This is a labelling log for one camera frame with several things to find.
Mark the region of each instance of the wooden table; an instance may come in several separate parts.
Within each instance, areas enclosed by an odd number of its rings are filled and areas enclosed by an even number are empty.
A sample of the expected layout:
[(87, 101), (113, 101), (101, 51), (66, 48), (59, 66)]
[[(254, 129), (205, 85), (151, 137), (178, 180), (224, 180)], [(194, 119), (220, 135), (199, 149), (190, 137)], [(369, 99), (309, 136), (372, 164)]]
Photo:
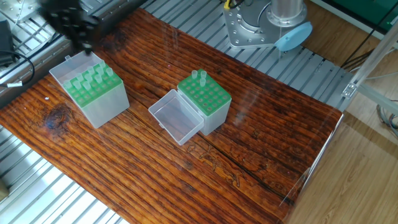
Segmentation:
[[(0, 124), (131, 223), (282, 223), (342, 116), (141, 9), (96, 54), (128, 110), (93, 129), (48, 75)], [(148, 107), (199, 68), (233, 100), (225, 124), (179, 146)]]

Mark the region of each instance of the wooden floor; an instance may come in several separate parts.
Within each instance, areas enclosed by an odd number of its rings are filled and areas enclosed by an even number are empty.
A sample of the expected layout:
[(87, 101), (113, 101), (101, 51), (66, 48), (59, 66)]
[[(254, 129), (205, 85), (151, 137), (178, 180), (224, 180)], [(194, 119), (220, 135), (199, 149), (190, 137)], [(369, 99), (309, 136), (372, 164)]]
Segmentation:
[[(367, 34), (306, 3), (314, 33), (305, 46), (341, 65)], [(359, 54), (377, 43), (370, 39)], [(371, 76), (397, 71), (398, 50), (385, 57)], [(398, 75), (366, 83), (398, 99)], [(288, 223), (398, 223), (398, 141), (381, 124), (375, 108), (360, 94), (354, 98)]]

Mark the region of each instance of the transparent box lid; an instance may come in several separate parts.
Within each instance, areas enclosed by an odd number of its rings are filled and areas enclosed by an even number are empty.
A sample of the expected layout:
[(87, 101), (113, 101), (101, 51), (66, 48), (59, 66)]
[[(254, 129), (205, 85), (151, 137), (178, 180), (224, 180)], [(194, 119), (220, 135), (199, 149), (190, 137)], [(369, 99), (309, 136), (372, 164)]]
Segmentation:
[(149, 112), (180, 146), (205, 125), (204, 119), (175, 90), (152, 105)]

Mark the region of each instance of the pipette tip box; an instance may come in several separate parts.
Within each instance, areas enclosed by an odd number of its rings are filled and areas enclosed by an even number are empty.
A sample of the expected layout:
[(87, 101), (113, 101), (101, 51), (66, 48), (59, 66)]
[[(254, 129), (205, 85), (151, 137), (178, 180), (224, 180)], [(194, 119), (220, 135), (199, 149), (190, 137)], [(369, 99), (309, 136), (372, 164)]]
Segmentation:
[(201, 131), (210, 134), (222, 125), (231, 104), (231, 95), (203, 69), (192, 74), (171, 90), (149, 112), (179, 145)]
[(129, 108), (123, 81), (94, 53), (66, 57), (50, 73), (94, 128)]

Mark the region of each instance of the blue cap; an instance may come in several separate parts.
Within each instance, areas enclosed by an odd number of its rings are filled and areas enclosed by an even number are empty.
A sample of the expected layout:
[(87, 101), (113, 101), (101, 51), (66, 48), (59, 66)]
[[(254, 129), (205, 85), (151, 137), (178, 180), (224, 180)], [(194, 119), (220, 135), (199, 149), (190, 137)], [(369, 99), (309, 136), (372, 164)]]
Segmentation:
[(311, 32), (311, 22), (303, 23), (281, 37), (274, 45), (280, 51), (292, 50), (299, 46), (311, 34)]

